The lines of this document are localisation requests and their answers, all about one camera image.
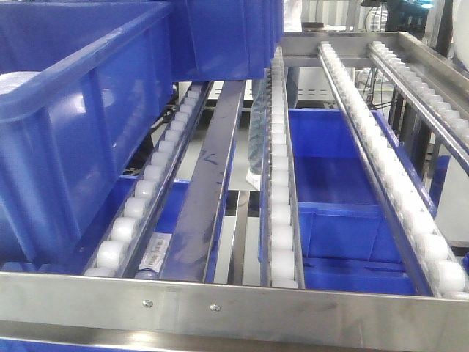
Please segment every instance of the bin rim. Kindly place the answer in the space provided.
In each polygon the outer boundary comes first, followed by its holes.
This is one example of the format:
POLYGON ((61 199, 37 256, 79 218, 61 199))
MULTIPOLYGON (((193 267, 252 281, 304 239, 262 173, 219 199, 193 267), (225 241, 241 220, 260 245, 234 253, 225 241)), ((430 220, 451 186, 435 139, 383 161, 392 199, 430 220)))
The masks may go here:
POLYGON ((107 34, 65 58, 40 71, 35 77, 11 92, 0 95, 0 124, 23 120, 39 111, 60 93, 61 89, 79 80, 119 48, 145 32, 154 23, 167 17, 173 5, 164 1, 121 1, 121 2, 22 2, 3 1, 1 5, 48 6, 48 7, 124 7, 139 4, 148 7, 134 19, 125 22, 107 34))

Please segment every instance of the white roller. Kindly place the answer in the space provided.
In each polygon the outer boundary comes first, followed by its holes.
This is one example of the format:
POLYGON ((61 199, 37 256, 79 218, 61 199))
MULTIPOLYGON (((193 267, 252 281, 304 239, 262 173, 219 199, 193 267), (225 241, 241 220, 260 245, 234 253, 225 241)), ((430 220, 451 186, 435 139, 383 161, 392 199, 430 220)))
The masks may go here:
POLYGON ((130 243, 135 236, 139 220, 136 218, 129 218, 121 216, 114 220, 111 229, 111 240, 122 241, 130 243))
POLYGON ((442 236, 432 233, 422 235, 416 241, 416 248, 427 262, 448 259, 448 244, 442 236))
POLYGON ((200 91, 189 90, 188 91, 188 98, 199 99, 200 91))
POLYGON ((272 115, 283 114, 284 112, 284 106, 272 106, 272 115))
POLYGON ((428 84, 425 82, 422 82, 417 87, 417 93, 422 95, 425 92, 425 89, 428 89, 428 84))
POLYGON ((277 288, 298 288, 298 283, 295 280, 275 279, 275 280, 272 280, 272 287, 277 287, 277 288))
POLYGON ((438 103, 443 102, 443 98, 438 94, 429 94, 425 98, 428 101, 428 104, 433 107, 436 107, 438 103))
POLYGON ((285 133, 272 133, 273 144, 286 144, 287 135, 285 133))
POLYGON ((402 175, 402 170, 398 167, 392 167, 392 165, 390 165, 389 167, 384 168, 382 175, 385 186, 387 186, 392 192, 394 185, 398 182, 398 179, 402 175))
POLYGON ((135 185, 135 197, 152 198, 155 195, 156 185, 153 180, 140 180, 135 185))
POLYGON ((272 169, 271 180, 273 185, 288 186, 288 171, 272 169))
POLYGON ((171 158, 171 154, 169 153, 155 152, 152 155, 151 163, 152 165, 164 168, 166 167, 166 165, 168 165, 170 158, 171 158))
POLYGON ((420 213, 422 213, 423 206, 424 204, 417 193, 408 194, 403 199, 402 215, 410 221, 410 224, 411 219, 418 219, 420 213))
POLYGON ((113 277, 116 271, 108 268, 89 268, 84 272, 84 276, 113 277))
POLYGON ((414 213, 413 216, 406 219, 410 234, 415 238, 420 238, 427 233, 435 231, 435 222, 429 213, 419 211, 414 213))
POLYGON ((272 155, 287 156, 288 149, 286 144, 272 144, 272 155))
POLYGON ((372 155, 376 160, 379 160, 381 153, 387 149, 388 140, 383 136, 376 138, 373 144, 371 145, 372 155))
POLYGON ((150 180, 150 181, 158 182, 162 178, 163 178, 163 167, 156 166, 156 165, 146 165, 145 166, 144 180, 150 180))
POLYGON ((272 212, 270 216, 273 224, 290 225, 292 223, 292 209, 290 204, 287 202, 274 202, 270 206, 272 212))
POLYGON ((469 301, 469 293, 467 292, 446 292, 443 297, 448 299, 459 299, 462 301, 469 301))
POLYGON ((270 237, 272 249, 293 249, 293 227, 285 224, 276 224, 272 227, 270 237))
POLYGON ((285 133, 285 123, 273 123, 271 132, 272 133, 285 133))
POLYGON ((431 95, 435 95, 435 90, 432 88, 426 88, 421 91, 421 95, 424 97, 429 97, 431 95))
POLYGON ((183 123, 188 123, 189 114, 187 112, 178 111, 176 114, 174 114, 174 119, 176 121, 181 121, 183 123))
POLYGON ((159 141, 158 151, 163 153, 172 154, 176 149, 176 143, 173 141, 159 141))
POLYGON ((287 204, 290 201, 290 188, 288 186, 272 185, 270 198, 273 202, 283 202, 287 204))
POLYGON ((285 249, 274 249, 270 255, 270 276, 274 279, 295 278, 295 253, 285 249))
POLYGON ((97 250, 96 266, 117 270, 124 259, 127 244, 122 241, 104 241, 97 250))
POLYGON ((184 98, 184 104, 190 105, 190 106, 195 106, 197 104, 197 99, 191 98, 191 97, 186 97, 184 98))
POLYGON ((435 104, 435 110, 440 113, 442 111, 451 110, 451 104, 445 103, 444 101, 440 101, 435 104))
POLYGON ((281 112, 280 114, 272 114, 271 120, 272 123, 285 123, 284 112, 281 112))
POLYGON ((183 121, 174 120, 169 125, 169 128, 172 129, 173 131, 183 131, 185 128, 185 123, 183 121))
POLYGON ((394 180, 391 187, 391 193, 395 200, 395 206, 401 213, 404 213, 404 204, 406 199, 414 192, 412 190, 412 182, 407 175, 401 174, 394 180))
POLYGON ((286 156, 272 155, 272 167, 279 170, 288 170, 288 158, 286 156))
POLYGON ((469 121, 465 119, 454 119, 451 121, 450 126, 454 129, 456 133, 466 128, 469 128, 469 121))
POLYGON ((444 295, 448 292, 463 291, 465 274, 461 265, 449 260, 441 260, 429 266, 435 285, 444 295))
POLYGON ((182 131, 166 130, 166 132, 164 133, 164 140, 178 142, 181 138, 181 135, 182 135, 182 131))
POLYGON ((148 206, 148 198, 131 197, 128 198, 124 206, 124 216, 131 218, 143 218, 148 206))
POLYGON ((182 104, 179 108, 179 111, 186 112, 188 114, 192 114, 193 106, 189 104, 182 104))
POLYGON ((461 118, 459 115, 459 112, 456 110, 445 110, 441 112, 441 117, 449 124, 451 124, 452 121, 457 120, 461 118))
POLYGON ((394 161, 397 159, 396 153, 391 147, 387 147, 379 152, 377 168, 384 172, 387 166, 394 166, 394 161))

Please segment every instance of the stainless steel panel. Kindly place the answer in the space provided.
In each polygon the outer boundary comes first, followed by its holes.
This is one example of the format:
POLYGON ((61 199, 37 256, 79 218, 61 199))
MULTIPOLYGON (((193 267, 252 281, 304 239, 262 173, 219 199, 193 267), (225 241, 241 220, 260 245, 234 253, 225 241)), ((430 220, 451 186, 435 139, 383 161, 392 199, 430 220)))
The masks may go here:
POLYGON ((324 40, 337 48, 346 67, 372 67, 368 45, 380 40, 391 48, 398 45, 399 35, 394 32, 367 33, 286 33, 282 40, 284 64, 289 67, 321 67, 317 46, 324 40))
MULTIPOLYGON (((46 274, 1 273, 0 287, 0 320, 12 322, 392 351, 467 351, 469 304, 464 301, 46 274), (152 308, 143 305, 145 300, 153 302, 152 308), (218 312, 210 309, 213 304, 218 312)), ((29 333, 40 338, 41 328, 29 333)), ((2 337, 15 334, 15 329, 0 329, 2 337)), ((86 335, 91 341, 84 343, 92 345, 122 342, 99 329, 86 335)))

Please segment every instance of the roller conveyor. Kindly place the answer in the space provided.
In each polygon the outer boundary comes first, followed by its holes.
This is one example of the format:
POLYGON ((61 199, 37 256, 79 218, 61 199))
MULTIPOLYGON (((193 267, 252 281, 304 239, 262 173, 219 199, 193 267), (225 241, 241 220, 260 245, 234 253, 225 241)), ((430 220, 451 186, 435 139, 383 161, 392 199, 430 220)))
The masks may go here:
MULTIPOLYGON (((286 38, 283 55, 282 48, 277 50, 268 74, 270 104, 260 192, 261 287, 242 286, 240 252, 244 253, 245 238, 237 229, 228 285, 211 284, 243 81, 224 85, 174 231, 166 234, 170 237, 165 240, 161 266, 154 271, 145 269, 143 276, 137 273, 142 257, 155 248, 151 240, 155 225, 210 91, 209 83, 193 84, 141 176, 103 231, 83 268, 84 275, 0 273, 0 285, 7 287, 0 294, 0 335, 152 351, 465 351, 468 276, 437 228, 432 218, 435 209, 425 190, 419 188, 415 170, 402 157, 391 129, 366 107, 344 69, 373 62, 386 73, 387 67, 392 81, 410 87, 401 90, 406 99, 419 111, 422 108, 433 127, 447 137, 448 145, 454 146, 453 151, 460 151, 458 160, 464 164, 464 123, 445 116, 457 111, 464 120, 460 110, 465 107, 459 104, 450 109, 454 102, 444 105, 446 97, 436 98, 430 91, 425 96, 432 102, 417 97, 413 87, 418 82, 422 86, 423 80, 405 75, 406 70, 393 70, 401 66, 398 57, 388 52, 388 48, 399 48, 399 39, 393 35, 352 35, 352 39, 336 34, 293 35, 286 38), (343 54, 345 40, 357 44, 343 54), (295 41, 310 45, 297 47, 295 41), (384 219, 380 224, 389 226, 401 261, 383 265, 383 270, 393 272, 392 282, 409 282, 412 293, 314 287, 317 281, 311 279, 311 272, 339 260, 310 256, 306 252, 314 252, 316 244, 312 241, 306 248, 301 232, 306 203, 312 204, 314 216, 330 213, 330 205, 321 205, 317 199, 307 202, 300 192, 305 180, 298 172, 310 166, 298 153, 299 119, 295 120, 296 112, 289 115, 287 110, 283 66, 301 62, 325 71, 340 108, 337 114, 343 117, 337 120, 344 123, 344 135, 350 135, 350 145, 357 151, 357 163, 347 165, 363 174, 363 179, 356 180, 359 186, 365 185, 370 199, 357 208, 364 218, 384 219)), ((314 171, 316 165, 336 170, 333 163, 337 160, 327 164, 329 161, 312 159, 308 162, 316 164, 308 170, 314 171)), ((311 176, 308 181, 317 179, 311 176)), ((246 197, 248 194, 240 192, 237 198, 241 222, 247 217, 246 197)), ((350 204, 345 203, 333 211, 350 213, 350 204)), ((378 272, 382 264, 369 265, 378 272)))

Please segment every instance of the stainless steel frame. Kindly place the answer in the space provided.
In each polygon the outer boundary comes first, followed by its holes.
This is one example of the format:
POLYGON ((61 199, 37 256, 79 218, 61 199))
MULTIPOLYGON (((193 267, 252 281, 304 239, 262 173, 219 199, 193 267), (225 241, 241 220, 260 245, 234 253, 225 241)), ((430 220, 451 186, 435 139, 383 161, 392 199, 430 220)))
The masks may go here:
MULTIPOLYGON (((468 76, 406 34, 292 34, 285 64, 320 67, 322 40, 350 67, 373 66, 367 47, 381 40, 469 116, 468 76)), ((146 351, 466 352, 468 327, 469 303, 441 298, 0 272, 6 339, 146 351)))

